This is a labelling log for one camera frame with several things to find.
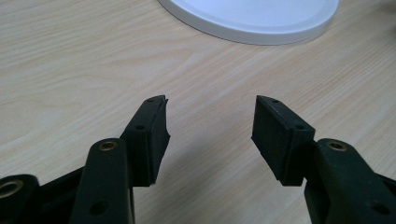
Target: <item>wood grain surface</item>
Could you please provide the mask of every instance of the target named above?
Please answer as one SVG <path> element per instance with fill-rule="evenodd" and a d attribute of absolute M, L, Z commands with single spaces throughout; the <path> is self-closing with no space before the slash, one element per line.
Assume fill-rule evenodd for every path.
<path fill-rule="evenodd" d="M 0 1 L 0 178 L 41 184 L 169 98 L 157 184 L 136 222 L 310 223 L 250 140 L 256 95 L 276 98 L 396 178 L 396 1 L 341 0 L 325 34 L 253 46 L 203 34 L 156 0 Z"/>

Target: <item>white plate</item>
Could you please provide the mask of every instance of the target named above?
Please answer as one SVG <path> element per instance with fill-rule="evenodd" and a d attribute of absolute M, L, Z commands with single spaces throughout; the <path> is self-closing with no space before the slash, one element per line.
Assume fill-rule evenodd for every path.
<path fill-rule="evenodd" d="M 159 0 L 175 17 L 220 38 L 257 45 L 297 42 L 324 32 L 338 0 Z"/>

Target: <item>wooden table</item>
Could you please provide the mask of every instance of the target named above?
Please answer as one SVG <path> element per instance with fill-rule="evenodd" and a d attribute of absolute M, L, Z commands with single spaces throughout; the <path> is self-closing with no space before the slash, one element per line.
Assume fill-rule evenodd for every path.
<path fill-rule="evenodd" d="M 172 135 L 137 223 L 310 223 L 250 140 L 256 95 L 276 98 L 396 178 L 396 2 L 342 0 L 327 32 L 285 46 L 203 34 L 157 1 L 1 1 L 0 177 L 41 184 L 169 98 Z"/>

